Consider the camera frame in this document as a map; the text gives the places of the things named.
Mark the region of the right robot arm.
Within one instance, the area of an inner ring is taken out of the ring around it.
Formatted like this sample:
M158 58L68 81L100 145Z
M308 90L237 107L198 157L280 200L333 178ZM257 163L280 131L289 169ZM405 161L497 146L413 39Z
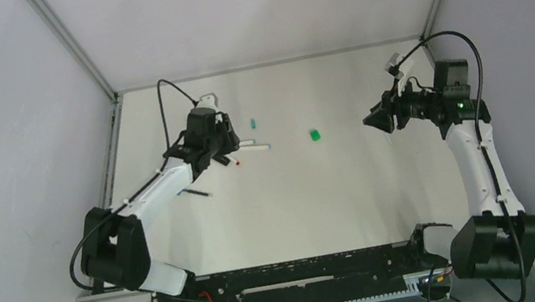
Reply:
M411 76L393 70L393 87L363 124L392 133L412 119L431 121L454 155L469 204L469 220L448 236L446 257L463 279L522 279L535 259L535 215L509 185L495 144L491 117L472 99L468 62L441 61L432 87L414 89Z

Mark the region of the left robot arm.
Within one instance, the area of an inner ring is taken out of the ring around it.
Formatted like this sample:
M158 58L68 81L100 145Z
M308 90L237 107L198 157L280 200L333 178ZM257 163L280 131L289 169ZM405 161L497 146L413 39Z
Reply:
M129 291L178 296L192 273L162 262L149 250L147 230L214 158L238 151L229 116L204 102L191 109L185 130L163 154L163 167L116 209L92 208L79 243L80 270Z

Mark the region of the white pen red end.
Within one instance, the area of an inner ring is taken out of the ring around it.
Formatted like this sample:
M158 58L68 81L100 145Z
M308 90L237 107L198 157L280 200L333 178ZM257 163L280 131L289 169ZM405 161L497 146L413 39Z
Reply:
M236 165L236 166L240 166L240 165L241 165L241 162L240 162L238 159L236 159L236 158L234 158L234 157L232 157L232 156L230 156L230 155L229 155L227 158L229 159L229 161L230 161L232 164L234 164L234 165Z

